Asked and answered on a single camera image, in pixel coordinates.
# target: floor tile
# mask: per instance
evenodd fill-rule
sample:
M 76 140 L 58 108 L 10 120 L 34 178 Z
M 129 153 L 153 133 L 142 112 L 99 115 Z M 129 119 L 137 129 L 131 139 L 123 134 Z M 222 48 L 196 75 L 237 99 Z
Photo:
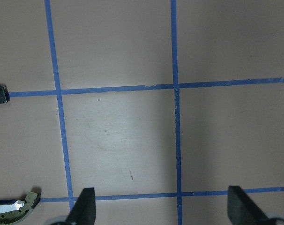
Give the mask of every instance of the floor tile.
M 284 215 L 284 192 L 256 193 L 249 195 L 266 212 Z M 183 197 L 183 225 L 231 225 L 227 217 L 227 196 Z
M 63 89 L 172 83 L 169 1 L 51 6 Z
M 0 105 L 0 199 L 42 188 L 42 197 L 67 197 L 55 96 L 18 97 Z
M 10 92 L 55 88 L 44 1 L 0 0 L 0 84 Z
M 173 90 L 63 97 L 74 195 L 176 191 Z
M 284 77 L 284 0 L 178 0 L 181 83 Z
M 284 84 L 180 93 L 183 191 L 284 187 Z
M 96 208 L 95 225 L 177 224 L 176 198 L 97 201 Z

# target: grid line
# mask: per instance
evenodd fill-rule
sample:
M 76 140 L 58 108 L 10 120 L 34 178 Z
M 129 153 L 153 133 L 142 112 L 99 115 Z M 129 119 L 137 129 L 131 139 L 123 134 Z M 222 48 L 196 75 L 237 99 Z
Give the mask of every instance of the grid line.
M 262 187 L 262 188 L 250 188 L 244 189 L 248 194 L 252 193 L 266 193 L 266 192 L 283 192 L 284 187 Z M 182 192 L 182 197 L 196 197 L 196 196 L 217 196 L 217 195 L 227 195 L 227 190 L 221 191 L 194 191 L 194 192 Z M 122 199 L 143 199 L 143 198 L 169 198 L 177 197 L 177 192 L 172 193 L 155 193 L 155 194 L 136 194 L 136 195 L 105 195 L 105 196 L 96 196 L 96 201 L 102 200 L 122 200 Z M 16 199 L 13 200 L 0 200 L 0 204 L 9 204 L 16 202 Z M 41 198 L 42 203 L 55 203 L 55 202 L 69 202 L 69 198 Z
M 176 187 L 178 225 L 183 224 L 182 192 L 181 192 L 181 152 L 180 152 L 180 105 L 179 105 L 179 72 L 178 46 L 176 28 L 176 0 L 170 0 L 171 9 L 171 42 L 172 42 L 172 76 L 175 103 L 175 150 L 176 150 Z
M 68 155 L 68 147 L 67 147 L 63 99 L 62 99 L 62 93 L 61 93 L 59 68 L 58 68 L 56 47 L 55 47 L 53 27 L 52 27 L 52 12 L 51 12 L 50 0 L 45 0 L 45 13 L 46 13 L 49 44 L 50 44 L 51 57 L 52 57 L 53 76 L 54 76 L 56 96 L 57 96 L 58 109 L 59 109 L 60 129 L 61 129 L 62 148 L 63 148 L 65 174 L 66 174 L 66 182 L 67 182 L 67 192 L 68 192 L 68 198 L 69 198 L 69 207 L 70 209 L 72 209 L 74 205 L 73 191 L 72 191 L 69 155 Z
M 229 81 L 213 81 L 213 82 L 192 82 L 179 83 L 179 89 L 185 88 L 205 88 L 205 87 L 224 87 L 224 86 L 240 86 L 252 84 L 276 84 L 284 83 L 284 77 L 278 78 L 262 78 L 247 80 L 229 80 Z M 79 88 L 79 89 L 61 89 L 61 95 L 104 93 L 112 91 L 143 91 L 143 90 L 165 90 L 174 89 L 173 84 L 157 84 L 152 86 L 136 85 L 136 86 L 117 86 L 117 87 L 97 87 L 97 88 Z M 56 90 L 37 90 L 37 91 L 17 91 L 10 92 L 12 98 L 15 97 L 32 97 L 32 96 L 49 96 L 56 95 Z

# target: scratch mark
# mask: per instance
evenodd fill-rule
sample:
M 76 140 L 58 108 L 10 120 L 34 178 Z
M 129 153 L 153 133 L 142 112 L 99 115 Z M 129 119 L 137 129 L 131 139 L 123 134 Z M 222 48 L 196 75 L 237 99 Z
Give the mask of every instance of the scratch mark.
M 131 179 L 134 180 L 131 170 L 129 170 L 129 174 L 131 175 Z

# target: blue tape line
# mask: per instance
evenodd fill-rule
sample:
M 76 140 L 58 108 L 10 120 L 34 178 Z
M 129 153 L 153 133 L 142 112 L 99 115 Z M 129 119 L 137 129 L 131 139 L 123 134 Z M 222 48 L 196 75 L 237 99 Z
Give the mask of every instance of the blue tape line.
M 48 96 L 56 95 L 55 90 L 37 90 L 37 91 L 20 91 L 20 92 L 10 92 L 10 98 L 14 97 L 30 97 L 30 96 Z
M 180 83 L 179 88 L 222 87 L 222 86 L 268 84 L 268 83 L 284 83 L 284 78 Z M 164 90 L 164 89 L 173 89 L 173 88 L 174 88 L 173 84 L 157 84 L 153 86 L 138 85 L 138 86 L 120 86 L 120 87 L 100 87 L 100 88 L 61 90 L 61 94 L 62 95 L 73 95 L 73 94 L 103 93 L 103 92 L 110 92 L 110 91 Z M 29 96 L 48 96 L 48 95 L 56 95 L 56 94 L 57 94 L 56 90 L 20 91 L 20 92 L 10 92 L 9 93 L 10 97 L 12 98 L 29 97 Z
M 41 198 L 41 203 L 61 203 L 61 202 L 69 202 L 69 198 Z
M 177 180 L 177 210 L 178 225 L 183 224 L 181 199 L 181 153 L 180 153 L 180 110 L 179 110 L 179 73 L 178 46 L 176 28 L 176 0 L 170 0 L 171 7 L 171 39 L 172 39 L 172 74 L 175 96 L 175 144 L 176 144 L 176 180 Z
M 173 89 L 172 84 L 157 84 L 154 86 L 123 86 L 123 87 L 103 87 L 103 88 L 84 88 L 84 89 L 68 89 L 62 90 L 62 95 L 103 93 L 109 91 L 137 91 L 137 90 L 162 90 Z
M 264 83 L 284 83 L 284 77 L 266 78 L 266 79 L 249 79 L 249 80 L 233 80 L 233 81 L 212 81 L 212 82 L 196 82 L 181 83 L 180 88 L 204 88 L 204 87 L 223 87 L 248 84 L 264 84 Z
M 172 74 L 173 85 L 175 90 L 179 90 L 178 74 L 178 44 L 176 28 L 176 0 L 171 0 L 171 40 L 172 40 Z
M 66 173 L 67 190 L 68 190 L 68 198 L 69 198 L 69 207 L 70 209 L 72 209 L 74 205 L 73 191 L 72 191 L 69 155 L 68 155 L 67 138 L 66 138 L 63 100 L 62 100 L 62 94 L 61 94 L 57 54 L 56 54 L 56 47 L 55 47 L 53 27 L 52 27 L 52 13 L 51 13 L 50 0 L 45 0 L 45 12 L 46 12 L 51 57 L 52 57 L 52 69 L 53 69 L 54 82 L 55 82 L 55 87 L 56 87 L 58 108 L 59 108 L 60 129 L 61 129 L 65 173 Z
M 140 198 L 167 198 L 176 197 L 177 193 L 158 193 L 158 194 L 141 194 L 141 195 L 111 195 L 97 196 L 96 200 L 121 200 L 121 199 L 140 199 Z
M 253 188 L 245 189 L 246 193 L 264 193 L 264 192 L 279 192 L 284 191 L 284 187 L 265 187 L 265 188 Z M 192 196 L 216 196 L 227 195 L 227 191 L 195 191 L 195 192 L 182 192 L 182 197 Z M 156 194 L 137 194 L 137 195 L 109 195 L 109 196 L 96 196 L 97 201 L 102 200 L 122 200 L 122 199 L 140 199 L 140 198 L 168 198 L 177 197 L 178 193 L 156 193 Z M 77 201 L 78 198 L 73 197 L 72 201 Z M 42 203 L 57 203 L 57 202 L 69 202 L 70 198 L 41 198 Z M 14 203 L 16 200 L 0 200 L 0 204 Z
M 278 192 L 278 191 L 284 191 L 284 187 L 252 188 L 252 189 L 244 189 L 244 191 L 247 194 L 251 194 L 251 193 L 264 193 L 264 192 Z M 227 195 L 227 191 L 182 192 L 182 197 L 189 197 L 189 196 L 216 196 L 216 195 Z
M 180 149 L 179 90 L 174 90 L 174 95 L 175 95 L 175 145 L 176 145 L 177 192 L 181 193 L 181 149 Z

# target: floor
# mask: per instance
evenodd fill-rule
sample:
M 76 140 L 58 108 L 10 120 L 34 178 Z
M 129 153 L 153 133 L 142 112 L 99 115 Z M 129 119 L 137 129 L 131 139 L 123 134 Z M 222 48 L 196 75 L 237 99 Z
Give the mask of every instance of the floor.
M 97 225 L 284 215 L 284 0 L 0 0 L 0 199 L 94 187 Z

